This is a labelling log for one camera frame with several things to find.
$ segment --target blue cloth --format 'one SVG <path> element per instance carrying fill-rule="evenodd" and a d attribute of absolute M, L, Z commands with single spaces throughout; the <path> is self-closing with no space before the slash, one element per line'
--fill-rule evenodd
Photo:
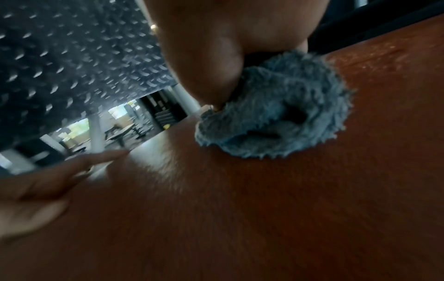
<path fill-rule="evenodd" d="M 195 137 L 242 158 L 285 157 L 336 138 L 352 106 L 334 69 L 299 51 L 246 67 L 236 93 L 224 110 L 202 114 Z"/>

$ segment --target gray microfiber cloth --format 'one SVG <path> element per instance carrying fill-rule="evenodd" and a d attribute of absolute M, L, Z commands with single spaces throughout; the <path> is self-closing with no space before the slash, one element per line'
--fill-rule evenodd
<path fill-rule="evenodd" d="M 352 91 L 320 56 L 299 51 L 246 67 L 235 98 L 197 124 L 201 146 L 243 158 L 287 156 L 344 130 Z"/>

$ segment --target diamond plate metal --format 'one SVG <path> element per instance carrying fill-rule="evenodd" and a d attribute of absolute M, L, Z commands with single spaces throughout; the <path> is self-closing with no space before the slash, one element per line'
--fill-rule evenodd
<path fill-rule="evenodd" d="M 0 7 L 0 150 L 176 84 L 134 0 Z"/>

